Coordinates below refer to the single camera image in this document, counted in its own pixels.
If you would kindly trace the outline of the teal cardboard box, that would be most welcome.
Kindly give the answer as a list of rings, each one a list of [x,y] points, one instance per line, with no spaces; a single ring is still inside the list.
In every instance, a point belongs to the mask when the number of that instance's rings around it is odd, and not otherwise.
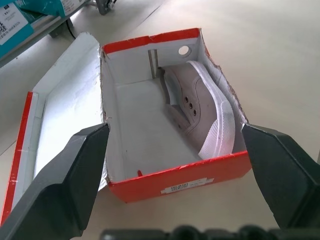
[[[0,0],[0,58],[31,36],[30,18],[23,11],[67,17],[88,0]]]

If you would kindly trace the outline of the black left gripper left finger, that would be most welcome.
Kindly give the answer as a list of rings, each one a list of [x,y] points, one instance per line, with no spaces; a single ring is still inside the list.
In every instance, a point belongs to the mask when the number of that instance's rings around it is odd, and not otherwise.
[[[82,236],[100,186],[109,132],[109,125],[102,123],[74,134],[0,226],[0,240]]]

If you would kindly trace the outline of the grey caster wheel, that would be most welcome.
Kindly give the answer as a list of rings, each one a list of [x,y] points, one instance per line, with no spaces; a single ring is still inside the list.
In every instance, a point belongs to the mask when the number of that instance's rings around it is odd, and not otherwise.
[[[117,0],[95,0],[95,2],[99,13],[104,16],[114,8]]]

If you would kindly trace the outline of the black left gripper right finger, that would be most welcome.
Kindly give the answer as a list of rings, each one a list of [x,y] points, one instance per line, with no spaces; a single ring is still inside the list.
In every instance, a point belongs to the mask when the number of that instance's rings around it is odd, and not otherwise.
[[[320,228],[320,164],[289,135],[245,123],[256,183],[281,228]]]

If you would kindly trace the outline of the grey metal shelf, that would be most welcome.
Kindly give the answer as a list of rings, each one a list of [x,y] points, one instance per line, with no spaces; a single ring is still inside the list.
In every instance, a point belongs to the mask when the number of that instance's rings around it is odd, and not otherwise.
[[[26,51],[32,45],[37,43],[39,40],[44,38],[46,35],[50,34],[60,25],[62,25],[65,21],[67,21],[73,14],[83,8],[92,0],[83,0],[82,4],[74,10],[71,14],[66,17],[61,16],[53,16],[53,15],[45,15],[36,20],[31,24],[33,28],[33,33],[28,36],[24,41],[15,46],[12,50],[6,53],[4,56],[0,57],[0,68],[5,66],[7,63],[12,61],[18,55]]]

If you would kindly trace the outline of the grey canvas sneaker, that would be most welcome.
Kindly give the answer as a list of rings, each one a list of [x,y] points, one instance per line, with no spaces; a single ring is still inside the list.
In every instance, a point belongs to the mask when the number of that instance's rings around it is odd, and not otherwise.
[[[201,159],[233,152],[236,138],[230,102],[198,61],[158,67],[157,77],[172,122]]]

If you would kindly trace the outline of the red shoebox lid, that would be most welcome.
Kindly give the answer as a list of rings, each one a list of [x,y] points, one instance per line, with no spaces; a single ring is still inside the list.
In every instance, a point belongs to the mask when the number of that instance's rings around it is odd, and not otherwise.
[[[104,121],[101,47],[83,32],[27,93],[0,225],[69,139]]]

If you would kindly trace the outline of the red cardboard shoebox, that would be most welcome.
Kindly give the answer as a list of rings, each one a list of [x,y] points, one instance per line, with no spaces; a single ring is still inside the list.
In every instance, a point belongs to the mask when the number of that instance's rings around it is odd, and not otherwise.
[[[247,117],[200,28],[113,42],[101,48],[103,108],[110,125],[109,189],[126,203],[243,177],[251,164],[241,132]],[[165,106],[159,67],[202,63],[229,101],[235,119],[231,154],[202,159]]]

